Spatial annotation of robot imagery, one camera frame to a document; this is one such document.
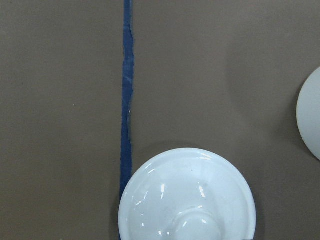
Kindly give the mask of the white ceramic cup lid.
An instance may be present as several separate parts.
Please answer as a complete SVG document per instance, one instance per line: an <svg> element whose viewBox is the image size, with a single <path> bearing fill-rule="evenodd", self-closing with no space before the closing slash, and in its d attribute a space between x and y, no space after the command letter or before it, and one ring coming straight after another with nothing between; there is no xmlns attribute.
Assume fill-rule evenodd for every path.
<svg viewBox="0 0 320 240"><path fill-rule="evenodd" d="M156 155L131 177L121 196L123 240L252 240L252 191L223 157L198 148Z"/></svg>

